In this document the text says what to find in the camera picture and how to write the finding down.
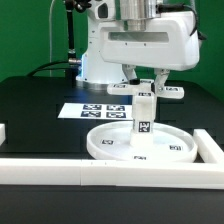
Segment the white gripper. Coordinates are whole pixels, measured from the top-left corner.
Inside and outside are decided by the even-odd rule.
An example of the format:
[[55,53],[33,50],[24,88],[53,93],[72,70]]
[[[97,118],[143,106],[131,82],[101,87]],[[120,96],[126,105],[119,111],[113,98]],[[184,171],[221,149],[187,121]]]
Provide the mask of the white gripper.
[[182,3],[111,3],[98,29],[101,57],[123,64],[129,84],[140,83],[135,66],[155,68],[157,96],[164,93],[169,70],[188,70],[199,62],[197,14]]

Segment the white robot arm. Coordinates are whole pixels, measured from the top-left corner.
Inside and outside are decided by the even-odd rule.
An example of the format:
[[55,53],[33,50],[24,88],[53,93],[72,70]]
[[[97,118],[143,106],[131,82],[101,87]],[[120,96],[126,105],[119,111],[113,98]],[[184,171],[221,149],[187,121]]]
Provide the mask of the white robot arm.
[[160,94],[169,73],[189,70],[199,62],[198,18],[185,3],[163,0],[83,0],[87,11],[88,47],[80,80],[89,88],[134,82],[135,68],[156,75]]

